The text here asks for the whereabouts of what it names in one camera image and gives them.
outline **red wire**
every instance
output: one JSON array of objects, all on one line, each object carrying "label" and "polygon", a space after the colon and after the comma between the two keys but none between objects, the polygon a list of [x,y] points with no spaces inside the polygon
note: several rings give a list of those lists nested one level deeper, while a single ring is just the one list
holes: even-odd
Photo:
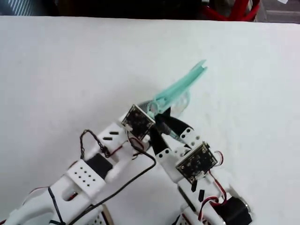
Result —
[{"label": "red wire", "polygon": [[116,153],[118,150],[120,150],[123,147],[123,144],[121,146],[119,146],[117,149],[115,149],[114,151],[112,151],[112,153],[109,154],[109,157],[112,156],[114,153]]},{"label": "red wire", "polygon": [[217,184],[217,186],[221,189],[223,195],[224,195],[224,201],[221,203],[221,205],[224,205],[227,202],[227,194],[226,191],[224,190],[224,188],[222,187],[222,185],[219,183],[219,181],[214,177],[214,175],[212,175],[211,171],[209,170],[208,173],[213,177],[213,179],[215,180],[215,183]]},{"label": "red wire", "polygon": [[208,203],[209,201],[215,201],[214,203],[217,204],[219,202],[219,198],[216,197],[216,196],[210,196],[210,197],[207,197],[203,202],[202,202],[202,205],[201,205],[201,208],[200,208],[200,212],[199,212],[199,216],[198,216],[198,220],[201,221],[202,220],[202,209],[204,207],[204,205],[206,203]]},{"label": "red wire", "polygon": [[221,165],[224,163],[224,155],[223,155],[223,153],[220,152],[220,151],[215,151],[215,152],[218,153],[218,154],[221,156],[221,161],[220,161],[220,163],[219,163],[218,165],[216,165],[216,166],[221,166]]},{"label": "red wire", "polygon": [[216,206],[216,205],[224,205],[226,202],[227,202],[227,194],[226,194],[226,191],[224,190],[224,188],[222,187],[222,185],[219,183],[219,181],[214,177],[214,175],[212,175],[211,171],[209,170],[208,173],[213,177],[216,185],[220,188],[221,192],[223,193],[223,196],[224,196],[224,200],[222,203],[219,203],[219,198],[216,197],[216,196],[210,196],[210,197],[207,197],[203,202],[202,202],[202,205],[201,205],[201,208],[200,208],[200,211],[199,211],[199,216],[198,216],[198,220],[201,221],[202,220],[202,209],[204,207],[204,205],[210,201],[214,201],[214,202],[211,202],[211,205],[212,206]]},{"label": "red wire", "polygon": [[143,144],[142,144],[137,138],[135,138],[135,137],[130,137],[129,140],[131,140],[131,139],[134,139],[134,140],[140,145],[141,149],[144,150]]}]

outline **red object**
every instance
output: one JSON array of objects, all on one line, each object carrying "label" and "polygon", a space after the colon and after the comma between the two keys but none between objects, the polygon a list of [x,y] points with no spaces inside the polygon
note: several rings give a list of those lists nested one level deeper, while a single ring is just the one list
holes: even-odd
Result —
[{"label": "red object", "polygon": [[211,20],[218,21],[252,21],[259,8],[259,0],[253,0],[252,8],[248,14],[246,14],[246,9],[249,0],[235,0],[234,6],[228,17],[219,14],[214,9],[209,6],[202,7],[202,13],[206,15]]}]

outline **white surface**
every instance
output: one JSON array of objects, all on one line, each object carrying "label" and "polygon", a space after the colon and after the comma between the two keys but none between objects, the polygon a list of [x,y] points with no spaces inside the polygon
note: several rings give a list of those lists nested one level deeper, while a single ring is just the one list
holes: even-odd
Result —
[{"label": "white surface", "polygon": [[68,169],[66,174],[90,199],[95,198],[97,193],[106,185],[106,182],[82,159]]},{"label": "white surface", "polygon": [[[300,26],[0,17],[0,33],[0,218],[79,158],[85,128],[99,133],[207,59],[181,118],[224,152],[254,224],[298,222]],[[182,202],[157,166],[107,206],[117,225],[166,225]]]}]

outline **hole pattern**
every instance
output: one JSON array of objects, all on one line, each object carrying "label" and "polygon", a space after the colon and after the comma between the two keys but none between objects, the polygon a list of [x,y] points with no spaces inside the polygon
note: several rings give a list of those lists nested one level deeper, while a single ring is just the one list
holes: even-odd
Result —
[{"label": "hole pattern", "polygon": [[110,135],[118,135],[119,132],[117,132],[117,131],[111,131],[111,132],[109,132],[109,134],[110,134]]},{"label": "hole pattern", "polygon": [[106,140],[106,141],[112,141],[113,138],[112,138],[112,137],[104,137],[103,140]]},{"label": "hole pattern", "polygon": [[97,216],[97,218],[88,225],[99,225],[99,224],[102,224],[102,220],[100,219],[100,216]]},{"label": "hole pattern", "polygon": [[[82,168],[82,167],[80,167],[80,169],[82,170],[83,168]],[[84,173],[87,173],[87,171],[84,171]],[[74,172],[74,174],[78,174],[78,172]],[[90,175],[90,174],[89,174],[89,175],[88,175],[88,177],[90,177],[90,178],[91,178],[91,177],[92,177],[92,175]],[[82,178],[82,176],[80,176],[80,175],[79,175],[79,176],[78,176],[78,178],[79,178],[79,179],[81,179],[81,178]],[[95,182],[95,181],[96,181],[96,179],[95,179],[95,178],[93,178],[93,181]],[[87,181],[86,181],[86,180],[82,180],[82,182],[83,182],[83,183],[86,183]],[[90,187],[90,183],[88,183],[86,186],[87,186],[87,187]]]}]

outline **white plastic part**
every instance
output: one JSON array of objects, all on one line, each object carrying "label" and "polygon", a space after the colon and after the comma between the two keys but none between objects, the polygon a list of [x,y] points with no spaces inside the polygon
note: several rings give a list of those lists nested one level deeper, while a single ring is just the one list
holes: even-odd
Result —
[{"label": "white plastic part", "polygon": [[156,159],[174,183],[177,183],[183,178],[181,173],[175,168],[178,157],[173,151],[165,149],[156,155]]},{"label": "white plastic part", "polygon": [[[227,192],[227,199],[231,196],[235,196],[239,199],[242,199],[244,203],[247,204],[248,211],[253,219],[254,214],[250,210],[247,198],[244,197],[244,193],[241,196],[240,190],[236,187],[235,184],[232,183],[232,177],[230,173],[221,168],[211,169],[211,172],[213,173],[214,177],[220,182],[224,190]],[[178,186],[183,190],[187,198],[195,206],[196,215],[199,214],[200,207],[202,205],[202,203],[198,200],[198,195],[201,189],[204,190],[203,199],[209,196],[217,196],[220,198],[220,202],[222,202],[222,193],[213,181],[214,179],[209,174],[207,174],[204,178],[198,180],[195,192],[191,191],[191,184],[186,179],[182,179],[178,182]],[[222,218],[216,213],[216,211],[210,204],[205,204],[205,206],[203,207],[203,218],[207,219],[212,225],[224,224]]]},{"label": "white plastic part", "polygon": [[89,198],[94,198],[101,188],[105,186],[105,181],[82,159],[67,171],[67,175]]},{"label": "white plastic part", "polygon": [[113,166],[113,168],[107,173],[105,177],[105,181],[107,183],[112,182],[124,171],[124,168],[129,165],[132,160],[133,152],[133,148],[128,142],[123,144],[123,147],[116,153],[119,159],[118,162]]},{"label": "white plastic part", "polygon": [[[68,189],[74,188],[76,184],[66,175],[62,176],[51,186],[56,203],[60,209],[62,219],[67,224],[71,222],[79,213],[84,211],[90,204],[91,199],[85,192],[81,191],[71,201],[65,201],[62,196]],[[28,200],[21,208],[14,211],[5,222],[5,225],[19,225],[44,213],[53,213],[52,220],[59,221],[56,210],[48,191]]]},{"label": "white plastic part", "polygon": [[203,225],[202,222],[198,221],[198,216],[191,210],[190,207],[186,207],[182,211],[176,223],[176,225],[188,225],[188,224]]},{"label": "white plastic part", "polygon": [[202,143],[200,140],[200,136],[190,127],[188,127],[182,134],[180,135],[181,140],[187,144],[189,147],[194,148]]},{"label": "white plastic part", "polygon": [[189,221],[189,223],[187,223],[187,224],[203,225],[203,223],[198,220],[198,215],[196,215],[190,207],[186,207],[182,211],[182,214],[184,214],[186,219]]},{"label": "white plastic part", "polygon": [[[104,131],[97,135],[97,138],[104,146],[108,148],[109,152],[113,152],[127,140],[124,128],[120,127],[117,123],[110,124]],[[94,147],[90,151],[86,152],[85,159],[90,159],[97,153],[101,152],[99,152],[99,146],[95,142]],[[118,159],[116,155],[113,155],[112,157],[108,158],[108,161],[114,165],[116,162],[118,162]]]},{"label": "white plastic part", "polygon": [[93,224],[93,222],[95,222],[95,219],[97,218],[97,216],[99,214],[101,214],[102,210],[103,210],[103,206],[100,205],[99,207],[93,209],[92,211],[90,211],[89,213],[87,213],[83,217],[81,217],[74,225],[91,225],[91,224]]}]

